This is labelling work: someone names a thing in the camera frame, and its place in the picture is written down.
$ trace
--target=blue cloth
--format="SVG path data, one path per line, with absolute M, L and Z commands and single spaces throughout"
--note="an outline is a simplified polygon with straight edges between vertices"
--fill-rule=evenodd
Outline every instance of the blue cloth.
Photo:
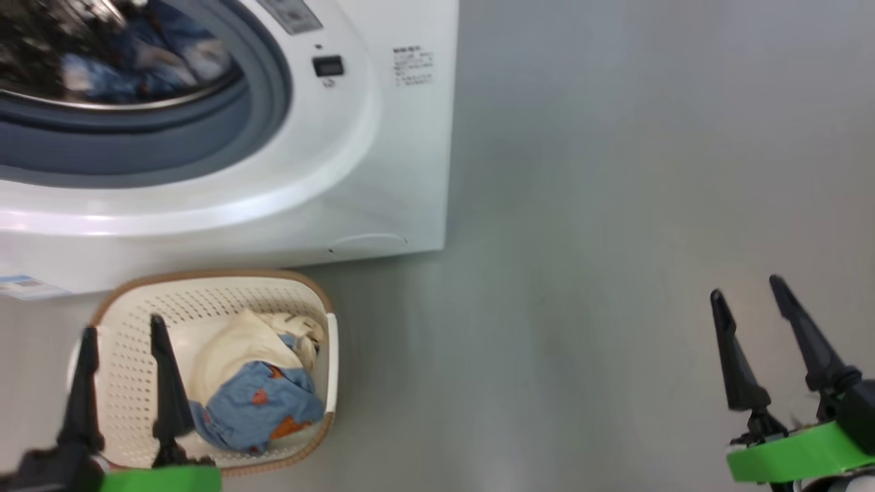
M 244 365 L 206 408 L 194 401 L 189 406 L 206 442 L 244 453 L 263 453 L 271 436 L 315 424 L 325 413 L 304 369 L 275 368 L 265 362 Z
M 155 1 L 107 38 L 114 63 L 66 54 L 65 85 L 92 102 L 162 99 L 222 76 L 230 54 L 202 25 Z
M 286 347 L 295 349 L 295 346 L 298 344 L 298 341 L 295 340 L 295 336 L 292 334 L 281 334 L 279 335 L 279 339 L 283 341 Z

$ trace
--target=brown basket rim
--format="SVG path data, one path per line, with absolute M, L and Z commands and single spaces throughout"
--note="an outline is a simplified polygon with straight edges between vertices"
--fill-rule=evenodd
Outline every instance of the brown basket rim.
M 91 324 L 94 327 L 98 327 L 103 321 L 103 316 L 109 310 L 109 307 L 113 305 L 122 295 L 127 292 L 133 291 L 139 287 L 145 287 L 146 285 L 154 285 L 154 284 L 165 284 L 168 282 L 176 282 L 179 280 L 194 280 L 196 278 L 224 278 L 224 277 L 264 277 L 264 278 L 284 278 L 287 280 L 295 280 L 300 282 L 301 284 L 310 287 L 319 299 L 322 301 L 322 304 L 325 305 L 325 312 L 329 314 L 334 313 L 334 309 L 331 304 L 331 300 L 328 299 L 328 296 L 325 294 L 325 291 L 322 290 L 321 287 L 316 282 L 313 282 L 309 277 L 302 273 L 298 273 L 296 271 L 287 271 L 287 270 L 270 270 L 270 269 L 235 269 L 235 270 L 201 270 L 201 271 L 183 271 L 178 273 L 166 273 L 163 275 L 153 275 L 150 277 L 138 278 L 136 280 L 131 280 L 130 282 L 120 285 L 114 291 L 112 291 L 97 307 L 97 310 L 94 312 L 94 315 L 91 317 Z M 322 418 L 322 422 L 319 424 L 319 432 L 313 436 L 313 439 L 307 443 L 307 446 L 304 449 L 294 453 L 292 456 L 288 458 L 283 458 L 281 460 L 270 461 L 268 463 L 259 463 L 257 465 L 246 465 L 242 467 L 231 467 L 231 468 L 222 468 L 221 476 L 223 478 L 235 477 L 235 476 L 245 476 L 250 474 L 260 474 L 267 473 L 275 470 L 279 470 L 285 467 L 290 467 L 295 463 L 303 460 L 307 456 L 310 456 L 319 445 L 322 444 L 322 441 L 328 435 L 328 431 L 331 430 L 331 426 L 334 422 L 334 412 L 327 411 L 325 413 L 325 417 Z M 110 465 L 115 469 L 125 469 L 125 467 L 120 467 L 115 463 L 110 462 Z

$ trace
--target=white plastic basket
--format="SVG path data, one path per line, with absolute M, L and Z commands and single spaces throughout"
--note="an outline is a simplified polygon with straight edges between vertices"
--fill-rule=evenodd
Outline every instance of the white plastic basket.
M 148 468 L 158 452 L 152 438 L 157 415 L 155 360 L 151 356 L 150 315 L 167 323 L 183 381 L 204 343 L 243 309 L 255 313 L 303 314 L 322 324 L 327 347 L 320 350 L 313 381 L 325 403 L 317 425 L 272 441 L 267 453 L 253 456 L 207 444 L 196 432 L 179 444 L 190 457 L 209 455 L 223 476 L 288 467 L 312 453 L 331 428 L 337 401 L 337 318 L 324 292 L 291 271 L 195 271 L 143 278 L 115 290 L 98 308 L 100 368 L 94 378 L 103 456 L 118 467 Z

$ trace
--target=washing machine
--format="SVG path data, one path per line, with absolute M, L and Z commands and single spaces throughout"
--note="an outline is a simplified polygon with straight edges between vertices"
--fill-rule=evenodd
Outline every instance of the washing machine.
M 231 74 L 169 101 L 0 88 L 0 295 L 443 247 L 456 1 L 164 4 Z

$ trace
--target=concrete floor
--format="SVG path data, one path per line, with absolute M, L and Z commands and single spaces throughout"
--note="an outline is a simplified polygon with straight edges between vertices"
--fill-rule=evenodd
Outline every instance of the concrete floor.
M 785 421 L 805 372 L 770 273 L 875 371 L 873 15 L 465 0 L 447 249 L 306 270 L 341 319 L 339 418 L 226 489 L 749 489 L 710 289 Z M 52 441 L 98 300 L 0 301 L 1 468 Z

